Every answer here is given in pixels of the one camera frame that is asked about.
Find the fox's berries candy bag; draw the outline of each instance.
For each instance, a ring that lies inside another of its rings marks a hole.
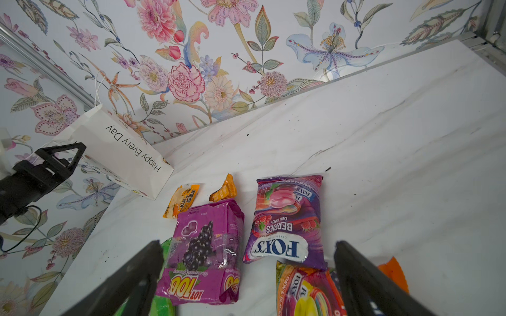
[[[326,269],[320,236],[320,198],[323,177],[259,179],[251,235],[242,261],[265,256]]]
[[[277,262],[277,316],[345,316],[335,271]]]
[[[156,295],[173,305],[236,302],[243,224],[244,213],[234,199],[180,213]]]

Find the black cable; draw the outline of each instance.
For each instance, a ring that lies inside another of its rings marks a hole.
[[[19,243],[17,243],[14,247],[12,247],[11,249],[8,249],[8,250],[4,250],[2,249],[2,246],[3,245],[0,245],[0,250],[3,252],[3,253],[6,253],[6,252],[9,252],[11,251],[12,249],[16,248],[17,246],[19,246],[22,242],[25,241],[25,239],[28,238],[28,236],[30,236],[31,233],[33,233],[33,231],[37,228],[38,224],[40,223],[40,219],[42,218],[42,210],[38,207],[38,206],[35,206],[35,205],[30,205],[30,206],[27,206],[26,208],[28,207],[33,207],[33,208],[36,208],[38,209],[38,221],[37,221],[37,224],[35,224],[35,226],[33,227],[33,229],[28,233],[28,235],[26,235],[25,237],[23,237],[23,239],[21,239],[19,241]]]

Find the white paper bag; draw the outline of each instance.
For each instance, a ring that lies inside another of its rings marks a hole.
[[[83,159],[120,186],[154,200],[174,169],[143,137],[103,105],[81,115],[53,139],[82,142]]]

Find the small orange packet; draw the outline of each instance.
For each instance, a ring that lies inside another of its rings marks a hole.
[[[392,257],[387,263],[379,265],[378,269],[390,280],[394,281],[404,292],[409,294],[408,282],[406,281],[401,265],[395,257]]]
[[[209,196],[209,200],[211,202],[218,202],[221,200],[235,198],[237,196],[237,189],[234,185],[234,178],[231,174],[228,174],[225,178],[225,182],[223,183],[221,189],[214,192]]]
[[[167,210],[163,217],[169,218],[169,212],[172,210],[172,218],[177,218],[179,213],[186,212],[195,200],[200,185],[180,186],[172,195]]]

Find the white marble surface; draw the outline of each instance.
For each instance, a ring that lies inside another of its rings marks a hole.
[[[245,238],[256,179],[320,173],[326,258],[345,239],[375,263],[395,255],[438,315],[504,314],[505,100],[506,78],[452,41],[156,145],[175,169],[158,198],[121,189],[40,315],[171,237],[175,221],[162,214],[176,187],[203,184],[200,205],[227,173]],[[236,304],[179,315],[275,315],[275,261],[242,266]]]

